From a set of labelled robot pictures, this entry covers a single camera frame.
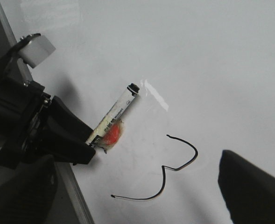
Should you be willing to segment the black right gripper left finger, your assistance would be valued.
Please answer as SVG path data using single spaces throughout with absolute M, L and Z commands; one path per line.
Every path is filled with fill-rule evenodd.
M 26 164 L 17 176 L 0 185 L 0 224 L 43 224 L 57 186 L 52 157 Z

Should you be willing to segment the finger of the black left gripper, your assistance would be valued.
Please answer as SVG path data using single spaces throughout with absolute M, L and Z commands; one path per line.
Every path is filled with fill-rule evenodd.
M 92 129 L 54 96 L 46 110 L 46 120 L 39 135 L 38 150 L 51 154 L 59 162 L 88 164 L 95 149 L 86 144 Z

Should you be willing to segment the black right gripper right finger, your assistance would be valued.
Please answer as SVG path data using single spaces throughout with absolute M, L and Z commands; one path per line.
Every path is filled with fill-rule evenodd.
M 223 150 L 218 184 L 235 224 L 275 224 L 275 177 Z

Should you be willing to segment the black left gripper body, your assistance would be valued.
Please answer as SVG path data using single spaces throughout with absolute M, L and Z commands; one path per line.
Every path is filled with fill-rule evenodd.
M 51 104 L 44 86 L 14 70 L 18 62 L 29 66 L 17 54 L 24 38 L 0 57 L 0 166 L 11 169 L 32 154 Z

